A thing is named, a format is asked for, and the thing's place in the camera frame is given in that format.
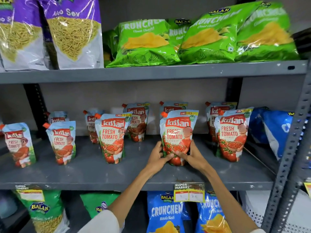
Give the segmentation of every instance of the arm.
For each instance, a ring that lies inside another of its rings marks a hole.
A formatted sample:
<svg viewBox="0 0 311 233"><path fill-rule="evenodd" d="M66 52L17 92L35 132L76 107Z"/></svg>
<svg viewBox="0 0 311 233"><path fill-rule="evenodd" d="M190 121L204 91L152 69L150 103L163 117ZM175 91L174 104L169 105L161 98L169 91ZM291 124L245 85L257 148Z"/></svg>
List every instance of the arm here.
<svg viewBox="0 0 311 233"><path fill-rule="evenodd" d="M257 225L243 211L240 204L225 187L215 169L202 156L194 141L190 145L190 155L185 155L182 152L177 152L177 155L208 178L233 233L250 233L258 229Z"/></svg>
<svg viewBox="0 0 311 233"><path fill-rule="evenodd" d="M134 200L142 187L148 179L154 174L160 171L165 163L169 161L174 155L168 155L165 158L161 158L163 153L161 151L161 141L158 141L153 148L146 167L139 173L135 180L126 188L124 192L108 207L113 212L119 222L119 226L122 227L123 222L132 207Z"/></svg>

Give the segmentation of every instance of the kissan ketchup pouch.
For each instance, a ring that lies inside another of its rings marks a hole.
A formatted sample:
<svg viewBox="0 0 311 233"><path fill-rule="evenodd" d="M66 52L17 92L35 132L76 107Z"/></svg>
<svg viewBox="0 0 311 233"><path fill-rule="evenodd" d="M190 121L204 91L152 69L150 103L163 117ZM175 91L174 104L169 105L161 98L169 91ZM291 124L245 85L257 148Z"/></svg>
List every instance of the kissan ketchup pouch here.
<svg viewBox="0 0 311 233"><path fill-rule="evenodd" d="M215 118L218 150L231 162L237 162L246 142L248 124L254 107L219 112Z"/></svg>
<svg viewBox="0 0 311 233"><path fill-rule="evenodd" d="M67 122L69 118L67 116L67 112L65 111L54 111L54 112L45 112L48 116L48 123L56 123L56 122Z"/></svg>
<svg viewBox="0 0 311 233"><path fill-rule="evenodd" d="M206 117L207 117L207 125L209 134L212 137L213 142L217 142L216 137L216 130L214 126L215 118L219 115L219 109L223 110L224 112L227 110L232 110L236 108L237 102L205 102L206 108Z"/></svg>
<svg viewBox="0 0 311 233"><path fill-rule="evenodd" d="M195 233L231 233L214 191L205 193L205 201L204 203L197 203L197 209L199 219L196 222Z"/></svg>
<svg viewBox="0 0 311 233"><path fill-rule="evenodd" d="M162 112L160 134L163 144L164 157L170 153L181 151L187 154L192 140L192 133L199 110L175 110ZM170 165L183 166L185 161L176 154L169 161Z"/></svg>
<svg viewBox="0 0 311 233"><path fill-rule="evenodd" d="M147 191L149 223L147 232L185 233L183 220L189 220L185 203L174 202L171 191Z"/></svg>
<svg viewBox="0 0 311 233"><path fill-rule="evenodd" d="M76 156L76 121L45 123L50 143L59 165L68 164Z"/></svg>
<svg viewBox="0 0 311 233"><path fill-rule="evenodd" d="M160 120L163 118L161 113L169 113L172 110L186 110L188 107L188 102L174 102L174 101L168 101L168 102L162 102L160 101Z"/></svg>
<svg viewBox="0 0 311 233"><path fill-rule="evenodd" d="M130 138L135 141L143 141L147 129L147 120L150 103L123 104L123 113L133 112L132 119L128 126Z"/></svg>
<svg viewBox="0 0 311 233"><path fill-rule="evenodd" d="M25 123L1 124L5 143L13 156L15 166L27 167L36 162L29 127Z"/></svg>
<svg viewBox="0 0 311 233"><path fill-rule="evenodd" d="M119 163L124 157L124 134L132 112L122 114L95 114L95 128L107 163Z"/></svg>
<svg viewBox="0 0 311 233"><path fill-rule="evenodd" d="M89 109L88 111L83 110L83 113L85 115L86 127L89 132L89 137L91 139L91 142L93 144L98 144L99 140L98 140L98 136L97 136L96 129L95 129L95 120L96 120L95 114L98 113L102 115L103 113L105 113L105 111L93 108L93 109Z"/></svg>

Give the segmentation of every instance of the blue plastic bag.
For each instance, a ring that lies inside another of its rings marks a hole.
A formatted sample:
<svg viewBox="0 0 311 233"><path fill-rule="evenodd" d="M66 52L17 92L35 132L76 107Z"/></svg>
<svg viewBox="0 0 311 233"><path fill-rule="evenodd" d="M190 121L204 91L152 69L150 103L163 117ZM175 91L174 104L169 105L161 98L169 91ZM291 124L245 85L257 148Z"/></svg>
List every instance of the blue plastic bag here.
<svg viewBox="0 0 311 233"><path fill-rule="evenodd" d="M282 158L293 115L293 112L279 110L267 110L262 113L269 145L277 160Z"/></svg>
<svg viewBox="0 0 311 233"><path fill-rule="evenodd" d="M149 215L147 233L156 232L159 228L164 232L173 232L173 227L180 233L185 233L183 220L190 220L190 218L185 203L174 202L173 197L172 191L147 192Z"/></svg>
<svg viewBox="0 0 311 233"><path fill-rule="evenodd" d="M199 219L196 223L195 233L231 233L214 191L207 191L205 193L205 202L197 203L197 209Z"/></svg>
<svg viewBox="0 0 311 233"><path fill-rule="evenodd" d="M262 122L262 113L267 110L269 110L268 107L254 108L249 119L249 133L258 144L269 144L265 127Z"/></svg>

